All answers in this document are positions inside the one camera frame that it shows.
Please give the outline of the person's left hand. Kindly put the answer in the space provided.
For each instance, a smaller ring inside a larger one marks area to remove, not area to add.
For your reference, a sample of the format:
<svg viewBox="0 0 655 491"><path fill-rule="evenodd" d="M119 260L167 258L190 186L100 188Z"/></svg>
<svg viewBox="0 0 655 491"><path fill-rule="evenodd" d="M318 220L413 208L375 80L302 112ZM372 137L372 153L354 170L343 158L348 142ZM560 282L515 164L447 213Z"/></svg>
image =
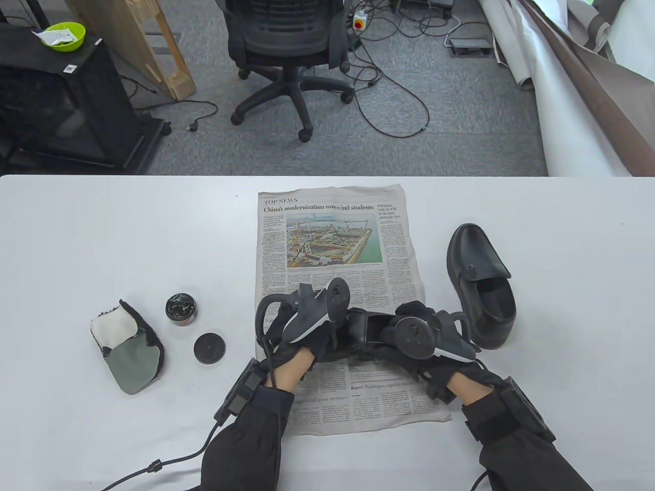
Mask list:
<svg viewBox="0 0 655 491"><path fill-rule="evenodd" d="M328 347L332 345L332 330L334 324L329 321L316 327L310 334L298 342L286 342L281 339L281 334L286 323L292 318L292 311L281 305L276 318L265 334L265 341L269 343L271 353L262 360L267 372L275 369L276 386L282 387L281 367L292 369L295 367L301 370L300 379L304 374L313 369L314 365L324 356Z"/></svg>

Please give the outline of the person's right hand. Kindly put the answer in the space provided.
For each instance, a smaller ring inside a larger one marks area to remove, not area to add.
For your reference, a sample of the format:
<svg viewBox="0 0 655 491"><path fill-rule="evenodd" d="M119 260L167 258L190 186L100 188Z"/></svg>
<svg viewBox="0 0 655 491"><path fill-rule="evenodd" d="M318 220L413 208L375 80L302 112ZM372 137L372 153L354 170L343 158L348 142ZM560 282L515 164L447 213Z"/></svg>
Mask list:
<svg viewBox="0 0 655 491"><path fill-rule="evenodd" d="M372 349L374 359L424 381L430 399L464 401L463 390L456 389L452 381L456 375L491 390L507 386L504 379L478 363L463 313L435 311L420 301L406 302L396 308L380 339L382 344Z"/></svg>

